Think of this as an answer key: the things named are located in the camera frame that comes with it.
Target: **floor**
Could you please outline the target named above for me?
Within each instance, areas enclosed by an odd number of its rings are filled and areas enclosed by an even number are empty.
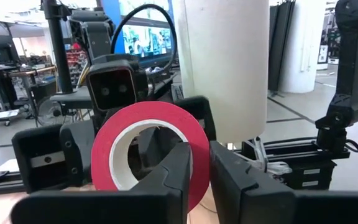
[[[268,100],[266,130],[263,141],[316,136],[313,121],[326,114],[336,84],[336,66],[318,72],[314,91],[305,94],[285,94]],[[34,120],[17,119],[10,126],[0,123],[0,165],[14,158],[11,138],[16,132],[34,128]],[[358,142],[358,123],[347,129],[348,138]],[[331,190],[358,191],[358,154],[352,153],[349,159],[336,160]]]

